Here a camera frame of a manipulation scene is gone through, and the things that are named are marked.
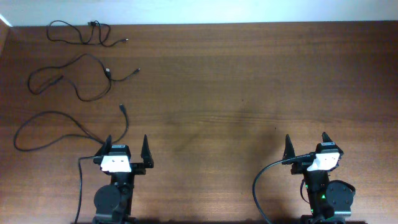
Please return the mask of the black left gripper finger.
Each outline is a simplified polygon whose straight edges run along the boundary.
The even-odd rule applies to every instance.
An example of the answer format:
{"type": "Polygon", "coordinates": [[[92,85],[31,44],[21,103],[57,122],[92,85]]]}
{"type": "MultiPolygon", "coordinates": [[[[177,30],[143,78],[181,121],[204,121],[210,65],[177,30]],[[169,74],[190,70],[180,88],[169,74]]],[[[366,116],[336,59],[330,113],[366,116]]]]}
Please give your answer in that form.
{"type": "Polygon", "coordinates": [[[145,168],[153,168],[154,167],[154,160],[152,158],[152,154],[149,149],[149,142],[147,135],[144,135],[142,149],[141,149],[141,158],[143,160],[143,164],[145,168]]]}
{"type": "Polygon", "coordinates": [[[95,157],[102,157],[105,156],[109,153],[109,150],[111,149],[112,146],[112,136],[109,135],[103,145],[100,147],[100,149],[95,153],[95,157]]]}

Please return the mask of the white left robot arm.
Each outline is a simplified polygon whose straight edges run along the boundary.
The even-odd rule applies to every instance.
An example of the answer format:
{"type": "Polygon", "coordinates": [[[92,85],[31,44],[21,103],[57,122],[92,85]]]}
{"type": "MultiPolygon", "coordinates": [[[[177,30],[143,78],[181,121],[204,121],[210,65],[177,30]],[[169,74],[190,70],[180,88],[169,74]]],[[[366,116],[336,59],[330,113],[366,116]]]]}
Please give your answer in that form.
{"type": "Polygon", "coordinates": [[[131,216],[134,179],[137,175],[145,175],[147,169],[154,167],[147,136],[144,136],[141,149],[142,162],[131,162],[129,146],[113,144],[111,136],[94,155],[93,162],[100,170],[110,176],[108,185],[99,188],[94,196],[94,224],[134,223],[131,216]]]}

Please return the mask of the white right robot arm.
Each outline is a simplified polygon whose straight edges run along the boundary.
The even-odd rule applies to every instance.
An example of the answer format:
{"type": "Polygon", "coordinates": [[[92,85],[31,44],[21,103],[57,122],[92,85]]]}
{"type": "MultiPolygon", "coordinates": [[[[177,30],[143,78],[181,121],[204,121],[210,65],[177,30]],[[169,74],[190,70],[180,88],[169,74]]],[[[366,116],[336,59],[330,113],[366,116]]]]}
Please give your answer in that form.
{"type": "Polygon", "coordinates": [[[291,174],[302,174],[301,188],[308,195],[311,214],[302,215],[300,223],[345,223],[351,216],[356,193],[353,185],[342,180],[330,180],[329,174],[339,166],[343,150],[322,133],[322,142],[315,151],[297,156],[289,135],[285,137],[283,165],[291,165],[291,174]]]}

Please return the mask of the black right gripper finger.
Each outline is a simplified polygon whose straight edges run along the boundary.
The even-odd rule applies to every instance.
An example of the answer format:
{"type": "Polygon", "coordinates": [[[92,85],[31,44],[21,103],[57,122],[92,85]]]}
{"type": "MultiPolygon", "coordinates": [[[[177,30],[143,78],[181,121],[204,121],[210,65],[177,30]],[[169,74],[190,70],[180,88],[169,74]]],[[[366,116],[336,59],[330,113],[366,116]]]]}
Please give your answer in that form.
{"type": "Polygon", "coordinates": [[[282,156],[282,165],[291,164],[293,158],[295,158],[295,151],[290,136],[287,134],[285,136],[285,149],[282,156]]]}
{"type": "Polygon", "coordinates": [[[334,141],[331,140],[331,138],[326,132],[322,133],[321,152],[322,153],[337,152],[341,156],[344,154],[343,150],[334,141]]]}

